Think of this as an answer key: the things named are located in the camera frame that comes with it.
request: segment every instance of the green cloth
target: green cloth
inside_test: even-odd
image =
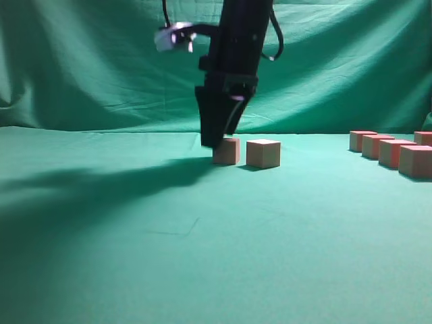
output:
[[[0,129],[0,323],[431,323],[431,182],[239,137],[218,167],[196,133]],[[244,167],[257,138],[280,167]]]
[[[218,23],[222,0],[168,0],[173,21]],[[283,0],[286,49],[262,61],[239,132],[419,130],[430,108],[430,0]],[[196,132],[195,52],[158,53],[161,0],[0,0],[0,126]],[[265,52],[276,53],[270,26]],[[431,127],[430,119],[425,127]]]

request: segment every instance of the wooden cube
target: wooden cube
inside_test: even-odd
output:
[[[432,132],[414,132],[414,141],[418,145],[432,146]]]
[[[397,169],[402,145],[417,145],[417,143],[410,140],[380,140],[378,163],[390,169]]]
[[[361,153],[364,135],[377,135],[377,133],[368,130],[352,130],[350,132],[350,151]]]
[[[248,140],[246,164],[267,169],[281,165],[281,142],[276,140]]]
[[[394,140],[389,135],[364,135],[362,140],[362,156],[371,160],[378,160],[379,157],[379,140]]]
[[[224,138],[222,143],[213,150],[213,163],[234,165],[240,160],[240,139]]]
[[[410,178],[432,180],[432,146],[402,145],[399,173]]]

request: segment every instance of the red wooden block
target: red wooden block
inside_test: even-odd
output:
[[[399,173],[410,178],[432,180],[432,146],[402,145]]]
[[[361,153],[364,135],[377,135],[377,133],[369,130],[352,130],[350,132],[350,151]]]
[[[379,164],[390,169],[397,169],[399,167],[400,147],[402,145],[417,145],[417,143],[410,140],[380,140]]]
[[[213,150],[213,163],[234,165],[240,160],[240,140],[224,138],[218,148]]]
[[[281,142],[276,140],[248,140],[246,164],[267,169],[281,165]]]
[[[379,157],[379,141],[394,140],[390,135],[364,135],[362,140],[362,156],[368,159],[378,160]]]
[[[418,145],[432,146],[432,132],[414,132],[414,141]]]

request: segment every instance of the cube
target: cube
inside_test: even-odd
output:
[[[248,140],[246,164],[260,169],[281,165],[281,142],[276,140]]]
[[[364,135],[362,140],[362,156],[371,160],[378,160],[379,157],[379,141],[394,140],[390,135]]]
[[[368,130],[352,130],[350,132],[350,151],[361,153],[363,136],[376,134],[376,132],[371,132]]]
[[[410,178],[432,180],[432,146],[402,145],[399,173]]]
[[[432,146],[432,132],[414,132],[414,141],[419,145]]]
[[[390,169],[397,169],[402,145],[417,145],[417,143],[410,140],[380,140],[378,163]]]
[[[213,150],[213,163],[234,165],[240,160],[240,139],[224,138],[222,143]]]

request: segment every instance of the red cube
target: red cube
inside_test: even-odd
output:
[[[362,140],[362,156],[371,160],[378,160],[379,157],[379,141],[394,140],[390,135],[364,135]]]
[[[378,162],[390,169],[399,167],[400,147],[402,145],[417,145],[410,140],[380,140]]]
[[[363,136],[376,134],[376,132],[369,130],[352,130],[350,132],[350,151],[361,153]]]
[[[432,132],[414,132],[414,141],[418,145],[432,146]]]
[[[234,165],[240,160],[240,140],[238,138],[224,138],[218,148],[213,150],[213,163],[220,165]]]
[[[432,146],[402,145],[399,173],[410,178],[432,180]]]
[[[248,140],[246,142],[246,164],[268,169],[281,165],[281,142],[277,140]]]

